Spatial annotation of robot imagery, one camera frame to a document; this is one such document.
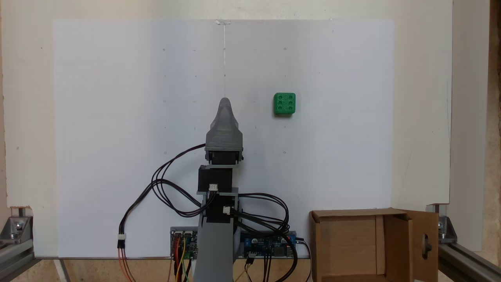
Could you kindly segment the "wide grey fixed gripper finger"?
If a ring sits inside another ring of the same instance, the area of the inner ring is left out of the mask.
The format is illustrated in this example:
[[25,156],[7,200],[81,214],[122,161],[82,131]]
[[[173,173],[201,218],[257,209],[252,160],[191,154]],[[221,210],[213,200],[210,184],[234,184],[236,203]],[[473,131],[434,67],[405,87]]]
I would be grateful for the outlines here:
[[239,132],[238,122],[233,114],[229,98],[222,98],[218,112],[211,123],[211,132]]

